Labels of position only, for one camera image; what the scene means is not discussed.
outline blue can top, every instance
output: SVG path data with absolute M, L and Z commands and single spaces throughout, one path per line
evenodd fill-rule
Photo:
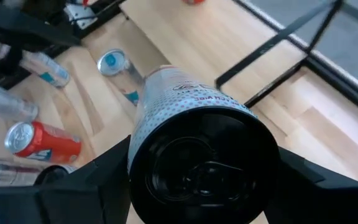
M 122 50 L 112 49 L 98 60 L 98 69 L 102 75 L 113 76 L 125 69 L 126 57 Z

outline gray floor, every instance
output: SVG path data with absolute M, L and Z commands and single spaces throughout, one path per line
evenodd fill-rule
M 312 8 L 328 0 L 250 0 L 271 17 L 287 26 Z M 358 0 L 348 0 L 358 8 Z M 327 12 L 314 18 L 296 32 L 310 42 Z M 343 12 L 337 14 L 316 47 L 358 79 L 358 22 Z

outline clear plastic bottle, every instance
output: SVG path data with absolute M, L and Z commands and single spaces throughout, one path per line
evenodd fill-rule
M 0 87 L 0 117 L 13 120 L 30 122 L 38 115 L 38 106 L 8 93 Z

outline blue dot pattern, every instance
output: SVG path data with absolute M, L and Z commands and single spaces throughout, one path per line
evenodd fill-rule
M 237 109 L 257 118 L 250 109 L 230 96 L 204 85 L 181 70 L 163 65 L 146 80 L 143 97 L 138 103 L 136 125 L 128 152 L 128 173 L 137 151 L 146 137 L 176 114 L 205 106 Z

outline red soda can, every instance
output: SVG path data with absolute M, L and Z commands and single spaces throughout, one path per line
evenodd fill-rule
M 205 0 L 183 0 L 187 4 L 199 4 Z
M 73 162 L 81 152 L 78 136 L 36 121 L 13 125 L 4 144 L 16 156 L 59 164 Z

